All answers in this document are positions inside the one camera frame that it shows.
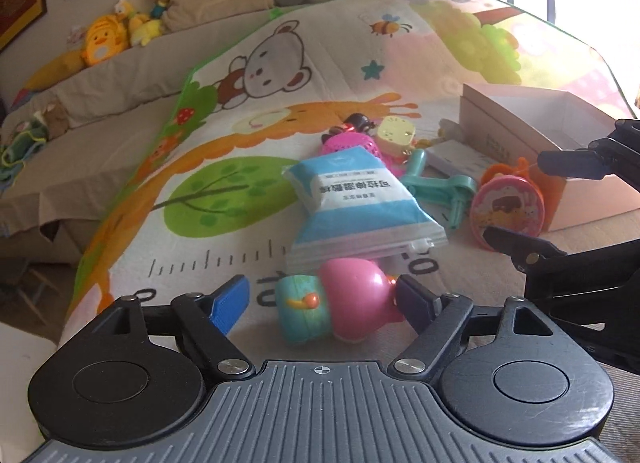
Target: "sofa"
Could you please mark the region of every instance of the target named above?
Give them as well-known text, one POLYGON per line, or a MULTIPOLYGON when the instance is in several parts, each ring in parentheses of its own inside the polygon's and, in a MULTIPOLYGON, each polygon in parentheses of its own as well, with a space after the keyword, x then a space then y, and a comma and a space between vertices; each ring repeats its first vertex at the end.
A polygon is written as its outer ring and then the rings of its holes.
POLYGON ((110 203, 170 117, 189 71, 270 20, 263 10, 164 35, 92 66, 10 113, 15 126, 58 99, 71 129, 0 196, 0 257, 79 262, 110 203))

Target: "orange giraffe print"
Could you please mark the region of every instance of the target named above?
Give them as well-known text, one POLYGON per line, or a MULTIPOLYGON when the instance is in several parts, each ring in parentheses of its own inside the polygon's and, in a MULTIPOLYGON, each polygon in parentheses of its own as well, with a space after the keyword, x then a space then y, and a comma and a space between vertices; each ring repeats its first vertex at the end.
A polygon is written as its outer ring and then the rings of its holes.
MULTIPOLYGON (((229 154, 235 148, 250 148, 266 139, 284 139, 297 133, 317 134, 339 125, 354 112, 360 112, 371 120, 389 115, 420 118, 417 112, 400 113, 401 108, 417 109, 416 104, 386 105, 401 98, 397 93, 385 93, 368 102, 310 102, 286 107, 274 112, 258 114, 239 121, 235 134, 223 136, 185 153, 176 161, 148 179, 135 192, 121 201, 101 224, 84 257, 95 256, 96 261, 83 281, 78 281, 69 314, 82 297, 95 285, 100 289, 98 313, 113 302, 109 270, 129 247, 146 217, 153 208, 159 193, 169 179, 199 167, 204 160, 229 154)), ((134 180, 149 176, 149 165, 144 161, 134 180)))

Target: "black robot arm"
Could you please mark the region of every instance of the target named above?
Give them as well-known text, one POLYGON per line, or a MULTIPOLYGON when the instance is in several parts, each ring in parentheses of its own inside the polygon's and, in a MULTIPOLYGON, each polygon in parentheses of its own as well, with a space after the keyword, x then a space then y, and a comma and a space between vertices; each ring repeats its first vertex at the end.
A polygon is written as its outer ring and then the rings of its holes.
MULTIPOLYGON (((609 136, 587 149, 541 152, 538 167, 574 178, 614 174, 640 191, 640 122, 618 120, 609 136)), ((494 226, 484 239, 527 275, 525 298, 593 358, 640 374, 640 239, 572 255, 494 226)))

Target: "white cardboard box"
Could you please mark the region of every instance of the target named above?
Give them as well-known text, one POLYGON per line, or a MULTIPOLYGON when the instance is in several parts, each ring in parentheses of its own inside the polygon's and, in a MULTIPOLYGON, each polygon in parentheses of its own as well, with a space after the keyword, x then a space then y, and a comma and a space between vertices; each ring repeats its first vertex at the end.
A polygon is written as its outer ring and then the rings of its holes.
MULTIPOLYGON (((479 152, 515 165, 534 165, 543 150, 586 148, 613 131, 615 119, 583 99, 542 88, 466 84, 460 125, 479 152)), ((544 230, 559 230, 640 208, 640 193, 617 176, 564 179, 533 167, 531 178, 545 198, 544 230)))

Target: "cartoon bear print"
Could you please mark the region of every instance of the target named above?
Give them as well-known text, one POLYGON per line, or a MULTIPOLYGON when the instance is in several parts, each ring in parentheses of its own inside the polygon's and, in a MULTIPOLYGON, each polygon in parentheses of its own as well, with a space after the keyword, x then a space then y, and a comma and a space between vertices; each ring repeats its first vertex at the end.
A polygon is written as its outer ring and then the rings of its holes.
POLYGON ((214 85, 218 104, 213 112, 234 109, 249 98, 263 98, 279 91, 297 91, 311 80, 311 69, 304 65, 305 46, 295 32, 297 20, 280 24, 247 57, 236 57, 228 75, 214 85))

